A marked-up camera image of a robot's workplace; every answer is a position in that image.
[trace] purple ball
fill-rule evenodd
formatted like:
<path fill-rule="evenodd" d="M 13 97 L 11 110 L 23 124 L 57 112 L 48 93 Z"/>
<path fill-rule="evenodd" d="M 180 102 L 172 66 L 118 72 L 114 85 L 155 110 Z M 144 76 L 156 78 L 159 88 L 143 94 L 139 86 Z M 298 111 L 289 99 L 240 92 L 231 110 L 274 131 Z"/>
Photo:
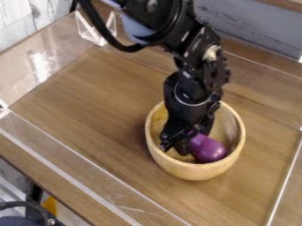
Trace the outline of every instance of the purple ball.
<path fill-rule="evenodd" d="M 200 133 L 190 140 L 188 149 L 200 163 L 215 162 L 227 156 L 224 146 Z"/>

